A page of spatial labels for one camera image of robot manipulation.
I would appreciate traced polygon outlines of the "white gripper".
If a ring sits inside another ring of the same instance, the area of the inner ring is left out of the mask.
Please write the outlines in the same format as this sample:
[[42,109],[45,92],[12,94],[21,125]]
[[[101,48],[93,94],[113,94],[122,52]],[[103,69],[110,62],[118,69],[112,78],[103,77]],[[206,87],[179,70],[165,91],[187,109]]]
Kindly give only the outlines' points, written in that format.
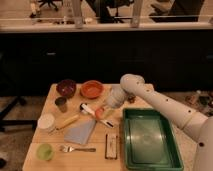
[[109,117],[112,114],[111,108],[120,108],[127,99],[127,93],[121,88],[120,85],[113,85],[105,99],[105,104],[109,107],[104,107],[101,115],[102,119]]

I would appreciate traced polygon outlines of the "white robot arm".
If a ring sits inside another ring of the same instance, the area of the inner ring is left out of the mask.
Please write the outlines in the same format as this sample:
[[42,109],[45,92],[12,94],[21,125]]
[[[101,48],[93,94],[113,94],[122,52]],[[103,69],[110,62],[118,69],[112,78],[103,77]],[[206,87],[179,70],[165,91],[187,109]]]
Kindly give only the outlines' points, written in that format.
[[168,96],[145,86],[140,75],[125,74],[120,83],[114,85],[105,99],[110,108],[120,108],[129,95],[146,101],[165,118],[197,143],[193,171],[213,171],[213,116],[184,105]]

